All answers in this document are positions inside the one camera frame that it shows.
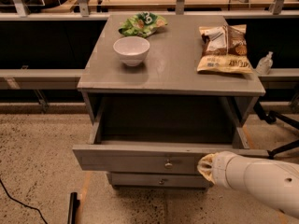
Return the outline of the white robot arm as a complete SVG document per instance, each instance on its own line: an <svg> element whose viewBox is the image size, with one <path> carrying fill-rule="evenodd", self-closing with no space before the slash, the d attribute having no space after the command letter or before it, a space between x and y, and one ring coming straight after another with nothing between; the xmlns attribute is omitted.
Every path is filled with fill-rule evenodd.
<svg viewBox="0 0 299 224"><path fill-rule="evenodd" d="M261 203L299 218L299 165L223 151L207 154L198 172L214 185L244 191Z"/></svg>

